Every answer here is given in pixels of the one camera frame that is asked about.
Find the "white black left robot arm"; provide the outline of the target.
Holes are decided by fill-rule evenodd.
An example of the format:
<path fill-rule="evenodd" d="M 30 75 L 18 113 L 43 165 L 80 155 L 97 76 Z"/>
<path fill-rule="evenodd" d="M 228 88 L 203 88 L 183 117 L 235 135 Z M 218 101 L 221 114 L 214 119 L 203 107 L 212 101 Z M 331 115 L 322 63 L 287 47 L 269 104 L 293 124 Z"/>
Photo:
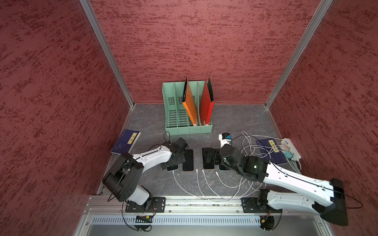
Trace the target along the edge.
<path fill-rule="evenodd" d="M 102 179 L 103 185 L 119 201 L 131 201 L 150 207 L 152 194 L 139 185 L 142 174 L 162 165 L 164 168 L 184 163 L 189 145 L 183 138 L 172 143 L 166 141 L 156 148 L 139 154 L 121 154 Z"/>

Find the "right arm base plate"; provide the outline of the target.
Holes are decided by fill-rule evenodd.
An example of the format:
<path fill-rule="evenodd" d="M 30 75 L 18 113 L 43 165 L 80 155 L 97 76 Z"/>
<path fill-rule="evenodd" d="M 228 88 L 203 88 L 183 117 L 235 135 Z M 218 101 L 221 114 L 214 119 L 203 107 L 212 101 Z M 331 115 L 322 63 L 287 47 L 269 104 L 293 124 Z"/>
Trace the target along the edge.
<path fill-rule="evenodd" d="M 274 209 L 265 200 L 259 198 L 242 198 L 241 204 L 244 213 L 282 213 L 281 209 Z"/>

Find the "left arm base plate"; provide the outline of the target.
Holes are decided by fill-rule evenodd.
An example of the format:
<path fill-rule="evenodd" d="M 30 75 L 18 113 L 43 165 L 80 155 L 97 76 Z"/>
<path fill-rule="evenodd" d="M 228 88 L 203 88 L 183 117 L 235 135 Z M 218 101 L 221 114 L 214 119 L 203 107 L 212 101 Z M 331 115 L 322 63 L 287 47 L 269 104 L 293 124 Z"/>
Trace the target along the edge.
<path fill-rule="evenodd" d="M 127 201 L 125 212 L 131 213 L 163 213 L 165 210 L 165 197 L 150 197 L 144 204 L 138 205 L 136 202 Z"/>

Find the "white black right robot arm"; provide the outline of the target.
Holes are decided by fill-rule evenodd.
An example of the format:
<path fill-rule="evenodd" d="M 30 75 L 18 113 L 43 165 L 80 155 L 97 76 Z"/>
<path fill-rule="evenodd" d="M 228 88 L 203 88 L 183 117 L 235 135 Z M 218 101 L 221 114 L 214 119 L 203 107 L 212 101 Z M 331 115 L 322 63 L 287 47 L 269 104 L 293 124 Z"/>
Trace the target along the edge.
<path fill-rule="evenodd" d="M 206 163 L 221 165 L 251 182 L 276 185 L 287 189 L 277 192 L 262 189 L 258 196 L 245 198 L 244 208 L 258 213 L 282 213 L 285 209 L 318 215 L 338 226 L 348 225 L 346 204 L 349 197 L 341 180 L 318 180 L 287 170 L 260 155 L 247 155 L 225 144 L 221 148 L 205 147 L 202 156 Z"/>

